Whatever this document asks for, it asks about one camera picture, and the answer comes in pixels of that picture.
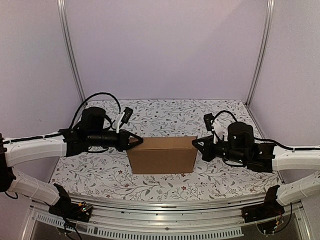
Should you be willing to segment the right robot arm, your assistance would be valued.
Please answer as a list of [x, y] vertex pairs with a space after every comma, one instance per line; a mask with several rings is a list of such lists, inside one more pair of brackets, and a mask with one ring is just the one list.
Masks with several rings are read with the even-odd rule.
[[314, 173], [294, 182], [270, 187], [258, 213], [269, 218], [278, 207], [308, 198], [320, 192], [319, 147], [286, 147], [279, 143], [255, 143], [233, 137], [224, 141], [215, 136], [194, 139], [192, 145], [202, 154], [202, 160], [210, 162], [220, 158], [230, 167], [247, 168], [257, 173], [283, 170], [313, 170]]

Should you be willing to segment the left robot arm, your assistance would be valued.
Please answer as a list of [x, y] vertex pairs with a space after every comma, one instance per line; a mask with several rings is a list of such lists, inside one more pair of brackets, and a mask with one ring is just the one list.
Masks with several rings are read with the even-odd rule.
[[22, 194], [45, 202], [63, 216], [74, 213], [74, 205], [63, 187], [40, 181], [14, 166], [46, 158], [72, 157], [88, 152], [90, 147], [115, 148], [119, 152], [143, 143], [143, 138], [127, 130], [61, 129], [49, 135], [0, 139], [0, 191]]

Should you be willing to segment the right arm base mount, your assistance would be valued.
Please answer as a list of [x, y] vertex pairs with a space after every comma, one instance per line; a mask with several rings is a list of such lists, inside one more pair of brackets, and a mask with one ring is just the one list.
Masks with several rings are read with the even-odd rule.
[[241, 216], [245, 223], [273, 218], [271, 222], [263, 222], [257, 225], [258, 230], [264, 235], [275, 234], [279, 228], [285, 209], [277, 202], [277, 191], [280, 185], [270, 187], [262, 203], [245, 206], [241, 209]]

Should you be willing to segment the aluminium front rail frame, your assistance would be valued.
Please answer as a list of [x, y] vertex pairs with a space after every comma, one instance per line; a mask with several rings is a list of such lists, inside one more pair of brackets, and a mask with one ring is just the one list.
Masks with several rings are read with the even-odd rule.
[[92, 204], [88, 222], [64, 227], [61, 217], [32, 201], [22, 233], [24, 240], [310, 240], [312, 234], [299, 201], [285, 207], [276, 233], [262, 226], [273, 218], [245, 222], [242, 208], [260, 204], [262, 194], [196, 201], [136, 201], [72, 195]]

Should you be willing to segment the left aluminium corner post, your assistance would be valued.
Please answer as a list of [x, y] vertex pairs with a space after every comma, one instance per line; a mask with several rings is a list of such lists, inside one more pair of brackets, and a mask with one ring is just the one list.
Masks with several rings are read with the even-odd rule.
[[66, 1], [57, 0], [57, 9], [58, 9], [62, 35], [64, 39], [66, 54], [68, 57], [72, 77], [74, 80], [75, 88], [78, 93], [79, 99], [82, 102], [85, 100], [86, 96], [85, 96], [84, 87], [80, 78], [77, 61], [76, 61], [76, 57], [75, 57], [74, 49], [72, 45], [71, 33], [70, 33], [70, 28], [68, 23], [68, 16], [67, 16]]

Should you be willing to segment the aluminium corner post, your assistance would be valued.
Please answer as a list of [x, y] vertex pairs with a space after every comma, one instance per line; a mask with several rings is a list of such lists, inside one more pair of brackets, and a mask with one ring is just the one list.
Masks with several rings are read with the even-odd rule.
[[85, 96], [84, 87], [80, 78], [77, 61], [76, 61], [76, 57], [75, 57], [74, 49], [72, 45], [71, 33], [70, 33], [70, 28], [68, 23], [68, 16], [67, 16], [66, 1], [57, 0], [57, 9], [58, 9], [62, 35], [64, 39], [66, 54], [68, 57], [72, 77], [74, 80], [75, 88], [78, 93], [79, 99], [82, 102], [85, 100], [86, 96]]
[[249, 91], [245, 101], [245, 105], [248, 109], [250, 108], [253, 102], [255, 92], [258, 86], [261, 70], [263, 68], [264, 58], [267, 51], [268, 40], [269, 40], [270, 31], [272, 27], [274, 9], [275, 9], [275, 0], [268, 0], [266, 4], [265, 20], [264, 20], [259, 52], [258, 52], [255, 68], [253, 71], [251, 84], [249, 86]]

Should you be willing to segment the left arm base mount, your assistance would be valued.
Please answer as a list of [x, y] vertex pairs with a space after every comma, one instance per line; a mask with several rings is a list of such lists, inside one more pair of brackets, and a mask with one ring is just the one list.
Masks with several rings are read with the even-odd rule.
[[85, 201], [80, 203], [72, 203], [71, 198], [66, 190], [56, 183], [53, 184], [57, 190], [59, 199], [54, 205], [50, 205], [48, 212], [65, 219], [88, 223], [93, 206]]

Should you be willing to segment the floral patterned table mat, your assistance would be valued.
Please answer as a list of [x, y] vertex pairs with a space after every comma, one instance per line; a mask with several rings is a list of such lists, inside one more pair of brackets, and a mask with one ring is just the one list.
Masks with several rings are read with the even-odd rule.
[[[118, 108], [129, 107], [133, 114], [124, 128], [141, 137], [205, 137], [205, 114], [219, 114], [226, 129], [234, 120], [253, 125], [239, 100], [141, 99], [91, 101], [90, 107], [106, 110], [111, 118]], [[125, 152], [111, 148], [58, 160], [50, 178], [75, 195], [133, 201], [201, 201], [263, 194], [281, 183], [277, 173], [257, 173], [230, 167], [220, 159], [205, 162], [197, 157], [192, 173], [135, 175]]]

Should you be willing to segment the right aluminium corner post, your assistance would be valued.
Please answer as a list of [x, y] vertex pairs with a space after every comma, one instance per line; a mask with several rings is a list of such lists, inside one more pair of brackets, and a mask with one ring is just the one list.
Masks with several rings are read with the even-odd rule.
[[245, 101], [245, 105], [248, 109], [250, 108], [253, 102], [255, 92], [258, 86], [261, 70], [263, 68], [264, 58], [267, 51], [268, 40], [269, 40], [270, 31], [272, 27], [274, 9], [275, 9], [275, 0], [268, 0], [266, 4], [265, 20], [264, 20], [259, 52], [258, 52], [255, 68], [253, 71], [251, 84], [249, 86], [249, 91]]

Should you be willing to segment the brown cardboard box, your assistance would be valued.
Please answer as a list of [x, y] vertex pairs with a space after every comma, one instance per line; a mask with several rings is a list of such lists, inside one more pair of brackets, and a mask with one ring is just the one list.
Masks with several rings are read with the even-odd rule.
[[135, 175], [188, 174], [194, 170], [198, 150], [196, 136], [146, 137], [126, 151]]

